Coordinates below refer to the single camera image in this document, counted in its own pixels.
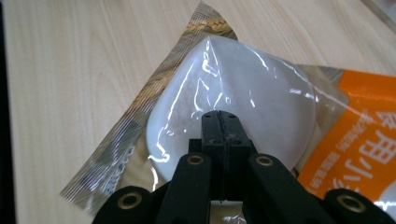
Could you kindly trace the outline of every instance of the screw hole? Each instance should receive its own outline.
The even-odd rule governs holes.
[[[271,166],[272,164],[274,164],[274,162],[265,156],[260,156],[256,159],[256,162],[262,166]]]
[[[362,203],[360,200],[346,195],[346,194],[341,194],[337,196],[337,202],[339,202],[341,205],[343,205],[346,209],[356,212],[356,213],[362,213],[366,210],[366,206],[364,203]]]
[[[119,198],[120,209],[131,209],[137,207],[142,202],[142,195],[136,191],[126,193]]]
[[[200,156],[190,156],[187,158],[187,162],[191,165],[199,165],[204,163],[204,158]]]

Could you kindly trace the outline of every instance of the plastic packaging bag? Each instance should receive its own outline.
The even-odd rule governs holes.
[[[355,107],[355,101],[349,102],[353,92],[336,88],[349,83],[345,80],[349,75],[341,69],[293,65],[235,39],[219,13],[201,3],[172,52],[62,195],[95,214],[119,187],[157,189],[172,178],[178,159],[188,152],[189,139],[200,138],[200,117],[211,110],[238,116],[258,151],[301,172],[299,180],[310,192],[326,190],[329,184],[321,185],[326,177],[339,175],[345,167],[337,165],[341,155],[328,153],[323,142],[333,140],[327,137],[347,114],[365,122],[367,130],[369,120],[374,122],[372,115]],[[390,109],[395,108],[391,99]],[[390,116],[394,122],[395,109],[386,111],[380,118]],[[388,150],[396,151],[392,146]],[[318,178],[325,162],[331,166]],[[240,205],[213,203],[211,221],[245,223]]]

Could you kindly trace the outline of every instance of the orange package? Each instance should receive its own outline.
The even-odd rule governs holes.
[[[396,78],[344,71],[346,111],[298,177],[312,194],[352,189],[396,218]]]

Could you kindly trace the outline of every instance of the light wooden surface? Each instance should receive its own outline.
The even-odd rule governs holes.
[[[396,34],[358,0],[207,0],[293,63],[396,75]],[[176,44],[199,0],[5,0],[19,223],[89,223],[59,192]]]

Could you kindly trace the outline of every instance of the transparent plastic wrap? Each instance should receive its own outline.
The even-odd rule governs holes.
[[[373,118],[351,107],[349,95],[337,88],[344,70],[294,65],[235,39],[219,13],[201,3],[172,52],[62,195],[95,214],[118,188],[154,191],[172,179],[189,140],[201,138],[201,116],[213,110],[240,118],[258,152],[302,172],[309,190],[318,169],[311,155],[327,155],[318,146],[346,111],[366,123]],[[211,223],[246,223],[241,203],[213,202]]]

